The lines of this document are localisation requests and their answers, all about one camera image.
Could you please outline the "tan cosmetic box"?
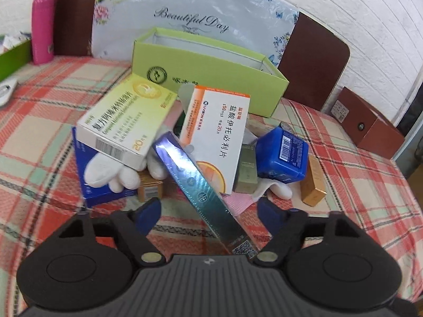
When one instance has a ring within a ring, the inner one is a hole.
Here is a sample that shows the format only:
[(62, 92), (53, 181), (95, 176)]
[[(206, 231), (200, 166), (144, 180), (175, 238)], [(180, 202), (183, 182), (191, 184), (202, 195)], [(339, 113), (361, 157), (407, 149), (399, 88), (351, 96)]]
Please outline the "tan cosmetic box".
[(140, 186), (138, 187), (138, 200), (146, 203), (151, 198), (163, 197), (163, 181), (153, 178), (147, 170), (139, 172)]

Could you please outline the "white pink glove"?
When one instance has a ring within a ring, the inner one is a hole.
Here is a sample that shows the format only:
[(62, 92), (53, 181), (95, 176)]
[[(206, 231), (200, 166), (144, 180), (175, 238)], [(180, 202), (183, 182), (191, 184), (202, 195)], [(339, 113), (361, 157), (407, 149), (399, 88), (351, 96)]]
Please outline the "white pink glove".
[[(255, 146), (257, 139), (258, 137), (246, 128), (242, 144)], [(266, 196), (267, 191), (272, 192), (283, 200), (290, 200), (292, 198), (292, 190), (287, 184), (281, 183), (278, 180), (258, 177), (257, 188), (252, 194), (236, 193), (233, 191), (233, 193), (224, 197), (224, 202), (231, 214), (238, 216), (250, 207), (250, 205), (256, 203), (262, 196)]]
[[(151, 148), (141, 165), (141, 170), (147, 169), (148, 174), (156, 180), (164, 180), (168, 171)], [(136, 170), (102, 153), (96, 154), (87, 164), (84, 171), (85, 184), (92, 188), (108, 186), (113, 193), (120, 193), (124, 188), (137, 190), (141, 179)]]

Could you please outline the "gold small box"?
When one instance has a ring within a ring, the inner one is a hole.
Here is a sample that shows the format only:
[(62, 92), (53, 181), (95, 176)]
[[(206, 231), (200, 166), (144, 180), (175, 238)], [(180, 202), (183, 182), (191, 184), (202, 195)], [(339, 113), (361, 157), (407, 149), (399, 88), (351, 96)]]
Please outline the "gold small box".
[(318, 159), (308, 156), (307, 172), (300, 182), (301, 200), (308, 206), (314, 207), (322, 201), (327, 192), (323, 169)]

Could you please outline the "shiny teal long box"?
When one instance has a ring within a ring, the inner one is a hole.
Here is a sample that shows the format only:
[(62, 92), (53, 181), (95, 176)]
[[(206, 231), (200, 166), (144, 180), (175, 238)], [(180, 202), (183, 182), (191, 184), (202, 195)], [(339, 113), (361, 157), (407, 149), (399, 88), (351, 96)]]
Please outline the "shiny teal long box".
[(162, 134), (153, 143), (153, 149), (182, 193), (223, 246), (233, 255), (254, 258), (258, 254), (257, 247), (230, 213), (222, 196), (208, 183), (197, 164), (179, 144), (173, 132)]

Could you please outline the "blue medicine box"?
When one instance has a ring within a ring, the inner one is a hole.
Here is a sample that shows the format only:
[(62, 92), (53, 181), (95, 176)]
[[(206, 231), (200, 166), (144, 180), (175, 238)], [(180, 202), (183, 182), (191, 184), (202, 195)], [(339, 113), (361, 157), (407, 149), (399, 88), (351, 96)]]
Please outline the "blue medicine box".
[(100, 188), (92, 188), (91, 186), (88, 186), (84, 180), (84, 172), (89, 161), (91, 161), (98, 152), (91, 147), (82, 144), (76, 139), (76, 127), (72, 128), (72, 142), (75, 152), (80, 188), (85, 204), (88, 208), (92, 208), (102, 203), (109, 203), (110, 201), (120, 198), (135, 196), (137, 194), (137, 190), (128, 190), (127, 188), (123, 188), (123, 190), (119, 193), (114, 193), (108, 185), (104, 185)]

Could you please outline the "olive green small box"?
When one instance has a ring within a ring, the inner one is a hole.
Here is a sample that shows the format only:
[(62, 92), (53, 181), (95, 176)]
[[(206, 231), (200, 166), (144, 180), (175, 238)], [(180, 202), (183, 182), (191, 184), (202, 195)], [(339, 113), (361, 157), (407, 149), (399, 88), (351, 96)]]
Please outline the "olive green small box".
[(258, 171), (255, 146), (243, 144), (237, 166), (237, 173), (233, 191), (236, 193), (252, 194), (258, 185)]

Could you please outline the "blue square box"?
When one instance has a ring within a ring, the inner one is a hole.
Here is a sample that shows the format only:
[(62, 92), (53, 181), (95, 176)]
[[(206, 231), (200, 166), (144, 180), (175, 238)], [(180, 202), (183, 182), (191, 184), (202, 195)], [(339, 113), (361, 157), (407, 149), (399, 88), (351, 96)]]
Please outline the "blue square box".
[(258, 176), (285, 184), (303, 180), (307, 173), (308, 148), (300, 137), (275, 127), (256, 142)]

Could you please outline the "yellow white medicine box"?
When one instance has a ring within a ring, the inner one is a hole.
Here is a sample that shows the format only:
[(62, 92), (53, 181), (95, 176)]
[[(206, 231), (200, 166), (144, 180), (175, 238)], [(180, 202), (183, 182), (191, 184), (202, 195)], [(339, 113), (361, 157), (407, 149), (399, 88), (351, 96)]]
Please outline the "yellow white medicine box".
[(175, 92), (130, 74), (77, 121), (76, 139), (141, 171), (176, 98)]

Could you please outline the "orange white medicine box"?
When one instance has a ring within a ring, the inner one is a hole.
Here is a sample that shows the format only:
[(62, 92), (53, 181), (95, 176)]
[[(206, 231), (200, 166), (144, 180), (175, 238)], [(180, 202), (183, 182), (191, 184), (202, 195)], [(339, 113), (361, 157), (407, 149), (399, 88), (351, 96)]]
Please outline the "orange white medicine box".
[(196, 85), (179, 135), (218, 193), (232, 193), (250, 96)]

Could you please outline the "plaid bed sheet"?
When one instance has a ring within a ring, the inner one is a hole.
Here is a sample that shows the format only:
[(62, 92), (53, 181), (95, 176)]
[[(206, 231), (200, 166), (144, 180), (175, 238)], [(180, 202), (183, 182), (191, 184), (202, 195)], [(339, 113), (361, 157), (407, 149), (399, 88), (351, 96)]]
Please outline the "plaid bed sheet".
[[(72, 127), (130, 72), (127, 62), (56, 57), (22, 67), (18, 87), (1, 110), (1, 315), (25, 302), (16, 284), (21, 261), (82, 206)], [(248, 125), (268, 131), (285, 123), (319, 160), (325, 198), (311, 215), (343, 211), (379, 242), (402, 270), (400, 294), (422, 292), (422, 211), (396, 163), (358, 149), (332, 117), (281, 100), (270, 118)]]

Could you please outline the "brown cardboard box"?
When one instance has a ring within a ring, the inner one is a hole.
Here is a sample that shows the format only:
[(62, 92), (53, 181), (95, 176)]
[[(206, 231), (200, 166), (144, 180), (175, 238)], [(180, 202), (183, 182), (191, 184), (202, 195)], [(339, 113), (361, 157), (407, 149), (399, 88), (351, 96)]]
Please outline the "brown cardboard box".
[(388, 160), (404, 142), (402, 133), (379, 110), (347, 87), (330, 113), (357, 147)]

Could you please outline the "brown wooden headboard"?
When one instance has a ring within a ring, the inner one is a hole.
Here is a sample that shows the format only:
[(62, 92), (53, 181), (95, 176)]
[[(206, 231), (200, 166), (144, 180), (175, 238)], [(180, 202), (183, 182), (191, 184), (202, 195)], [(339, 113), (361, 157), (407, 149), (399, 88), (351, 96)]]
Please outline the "brown wooden headboard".
[[(94, 0), (55, 0), (54, 53), (90, 56)], [(322, 110), (350, 57), (348, 45), (303, 13), (278, 69), (290, 81), (284, 97)]]

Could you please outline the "light green cardboard box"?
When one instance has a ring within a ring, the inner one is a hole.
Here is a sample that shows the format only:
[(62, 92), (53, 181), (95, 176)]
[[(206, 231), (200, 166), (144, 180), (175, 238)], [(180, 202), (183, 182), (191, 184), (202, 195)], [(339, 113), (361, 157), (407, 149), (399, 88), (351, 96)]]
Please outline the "light green cardboard box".
[(289, 81), (263, 54), (206, 36), (155, 27), (134, 41), (132, 72), (171, 91), (201, 85), (250, 96), (271, 117)]

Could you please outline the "white remote device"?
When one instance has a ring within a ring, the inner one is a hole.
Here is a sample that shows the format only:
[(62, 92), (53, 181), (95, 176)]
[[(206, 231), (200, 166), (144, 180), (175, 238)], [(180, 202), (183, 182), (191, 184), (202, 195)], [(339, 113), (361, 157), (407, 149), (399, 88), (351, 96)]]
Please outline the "white remote device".
[(18, 81), (16, 78), (12, 77), (4, 80), (0, 84), (0, 107), (4, 107), (16, 89)]

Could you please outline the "dark green tray box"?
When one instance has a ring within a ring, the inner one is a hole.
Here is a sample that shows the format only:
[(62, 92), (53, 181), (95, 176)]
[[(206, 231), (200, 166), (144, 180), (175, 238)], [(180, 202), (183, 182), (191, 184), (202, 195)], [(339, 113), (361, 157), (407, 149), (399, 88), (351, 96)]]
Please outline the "dark green tray box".
[(32, 60), (31, 40), (25, 40), (0, 56), (0, 81), (6, 80)]

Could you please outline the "floral plastic bag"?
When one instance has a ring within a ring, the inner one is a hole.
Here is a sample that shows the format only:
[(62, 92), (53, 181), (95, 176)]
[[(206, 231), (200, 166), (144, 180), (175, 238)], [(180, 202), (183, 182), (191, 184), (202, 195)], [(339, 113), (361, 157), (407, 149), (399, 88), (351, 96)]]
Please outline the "floral plastic bag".
[(185, 31), (282, 59), (300, 12), (285, 0), (95, 0), (91, 53), (129, 60), (153, 27)]

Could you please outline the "pink thermos bottle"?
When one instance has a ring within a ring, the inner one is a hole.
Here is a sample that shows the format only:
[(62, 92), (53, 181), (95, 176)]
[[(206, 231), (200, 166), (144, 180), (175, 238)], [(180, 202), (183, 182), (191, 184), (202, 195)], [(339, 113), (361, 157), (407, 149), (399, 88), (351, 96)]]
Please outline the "pink thermos bottle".
[(33, 0), (31, 8), (31, 47), (36, 65), (51, 62), (53, 45), (54, 0)]

